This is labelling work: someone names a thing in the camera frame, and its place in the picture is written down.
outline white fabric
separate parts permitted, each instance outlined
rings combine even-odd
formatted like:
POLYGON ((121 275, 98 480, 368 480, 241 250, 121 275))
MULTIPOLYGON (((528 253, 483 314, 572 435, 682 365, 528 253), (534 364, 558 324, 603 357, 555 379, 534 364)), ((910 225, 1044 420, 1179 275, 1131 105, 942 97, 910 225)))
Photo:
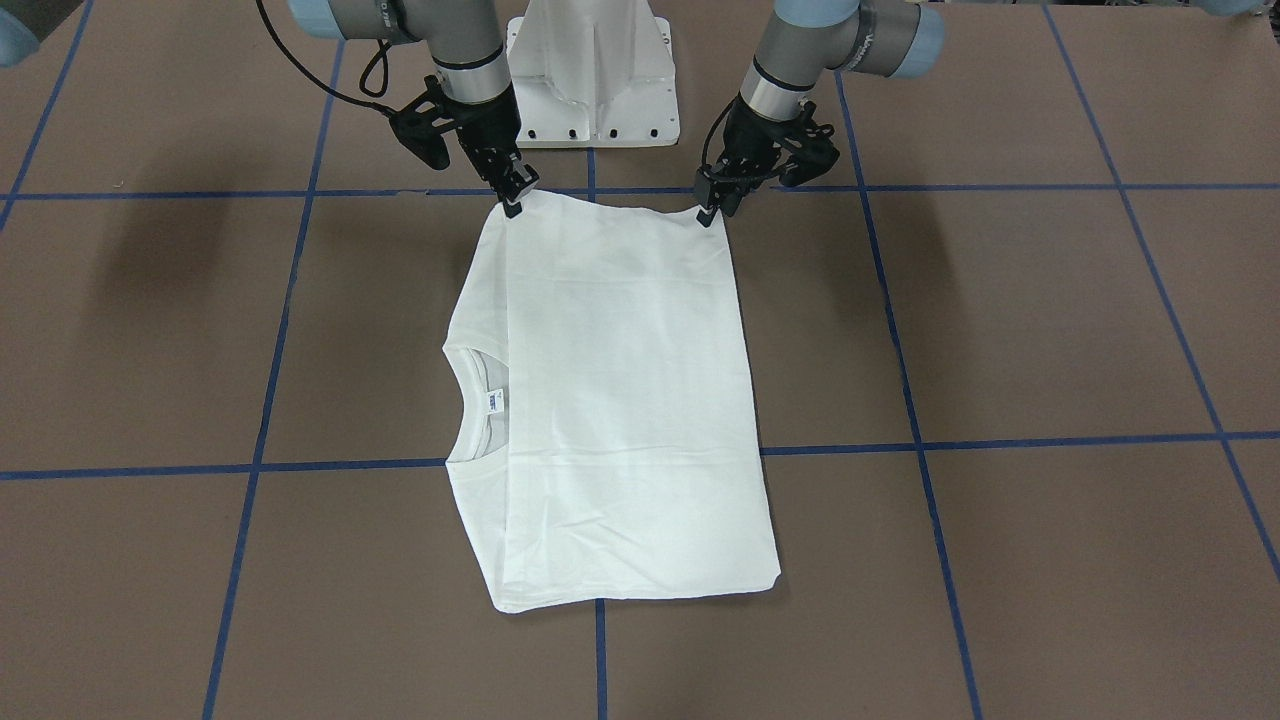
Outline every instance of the white fabric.
POLYGON ((534 192, 485 222, 445 466, 503 612, 778 577, 728 242, 695 214, 534 192))

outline clothing tag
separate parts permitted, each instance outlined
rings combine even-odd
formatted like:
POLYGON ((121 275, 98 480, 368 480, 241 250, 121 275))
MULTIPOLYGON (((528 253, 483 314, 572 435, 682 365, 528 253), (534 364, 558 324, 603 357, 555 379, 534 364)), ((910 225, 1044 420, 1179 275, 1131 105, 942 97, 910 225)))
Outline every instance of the clothing tag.
POLYGON ((486 415, 497 415, 498 413, 507 411, 507 400, 503 397, 502 388, 489 391, 489 410, 486 415))

